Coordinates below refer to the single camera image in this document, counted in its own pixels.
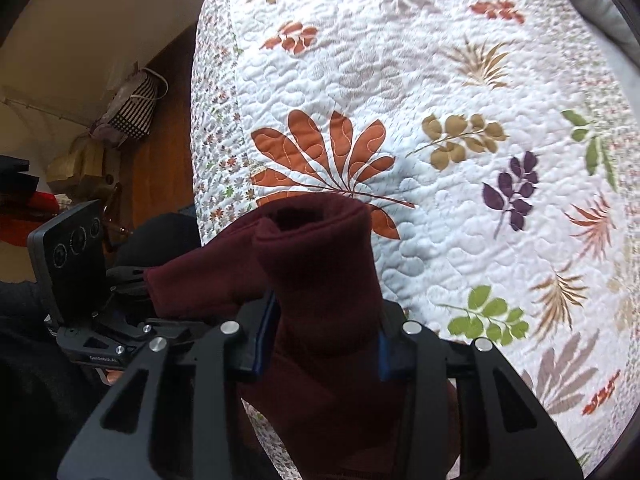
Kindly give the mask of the person left hand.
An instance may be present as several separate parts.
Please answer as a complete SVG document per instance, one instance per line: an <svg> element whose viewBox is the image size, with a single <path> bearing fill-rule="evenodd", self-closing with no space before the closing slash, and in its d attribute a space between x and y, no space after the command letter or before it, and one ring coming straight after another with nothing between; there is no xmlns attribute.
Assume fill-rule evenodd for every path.
<svg viewBox="0 0 640 480"><path fill-rule="evenodd" d="M102 380L105 385L112 386L122 377L122 370L102 370Z"/></svg>

